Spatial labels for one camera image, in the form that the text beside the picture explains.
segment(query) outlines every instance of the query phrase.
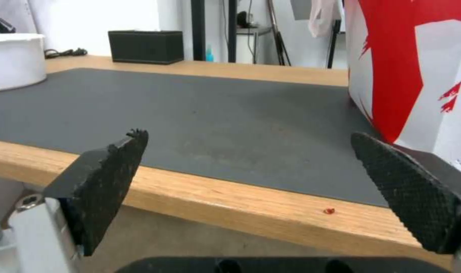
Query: wooden table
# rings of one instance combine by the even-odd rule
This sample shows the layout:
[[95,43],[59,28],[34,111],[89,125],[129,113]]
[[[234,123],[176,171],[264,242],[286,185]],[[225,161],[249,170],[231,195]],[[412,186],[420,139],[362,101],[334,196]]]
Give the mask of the wooden table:
[[[77,67],[347,86],[347,71],[248,64],[113,63],[109,57],[47,61],[48,73]],[[48,185],[76,154],[0,141],[0,177]],[[390,209],[141,166],[124,204],[348,256],[408,256],[450,268],[423,250]],[[334,208],[328,215],[324,209]]]

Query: black gripper pad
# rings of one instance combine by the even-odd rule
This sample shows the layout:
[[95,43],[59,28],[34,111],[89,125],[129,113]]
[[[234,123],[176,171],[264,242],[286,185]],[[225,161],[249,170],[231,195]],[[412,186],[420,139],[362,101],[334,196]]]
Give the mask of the black gripper pad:
[[116,216],[148,143],[148,132],[84,152],[44,189],[59,200],[75,244],[90,256]]
[[461,244],[461,172],[434,154],[364,133],[351,143],[392,211],[423,248],[453,254]]

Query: black mat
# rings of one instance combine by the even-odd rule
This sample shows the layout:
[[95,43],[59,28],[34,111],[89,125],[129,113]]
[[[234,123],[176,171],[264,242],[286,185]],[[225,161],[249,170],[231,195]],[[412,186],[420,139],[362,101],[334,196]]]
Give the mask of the black mat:
[[0,92],[0,140],[81,153],[147,129],[142,164],[387,206],[355,159],[345,88],[96,69]]

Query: black box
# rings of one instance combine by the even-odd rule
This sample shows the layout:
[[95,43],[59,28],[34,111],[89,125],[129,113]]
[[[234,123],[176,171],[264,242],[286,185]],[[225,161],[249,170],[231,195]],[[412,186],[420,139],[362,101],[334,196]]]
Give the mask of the black box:
[[181,31],[108,31],[113,62],[172,64],[183,60]]

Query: small red object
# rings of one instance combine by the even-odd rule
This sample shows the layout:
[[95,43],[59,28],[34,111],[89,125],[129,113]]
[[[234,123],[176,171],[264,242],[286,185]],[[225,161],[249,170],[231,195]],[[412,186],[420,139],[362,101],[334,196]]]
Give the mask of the small red object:
[[325,214],[333,214],[333,213],[335,213],[335,209],[334,208],[324,209],[323,213],[325,213]]

